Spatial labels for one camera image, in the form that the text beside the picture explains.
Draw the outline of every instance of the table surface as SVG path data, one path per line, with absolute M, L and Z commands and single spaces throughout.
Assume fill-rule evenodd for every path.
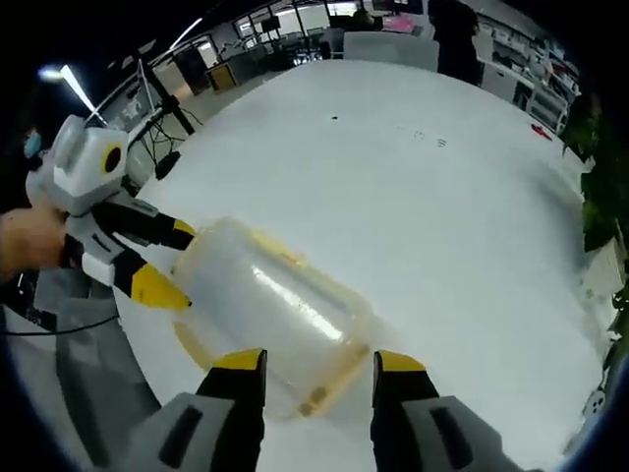
M 372 303 L 394 334 L 376 348 L 422 360 L 521 466 L 547 466 L 579 426 L 600 354 L 575 295 L 581 164 L 532 123 L 428 71 L 314 62 L 210 119 L 139 197 L 196 228 L 232 215 L 303 253 Z M 164 273 L 178 257 L 130 246 Z M 159 401 L 195 391 L 203 371 L 173 314 L 116 300 Z M 257 470 L 375 470 L 369 386 L 356 388 L 328 418 L 267 420 Z

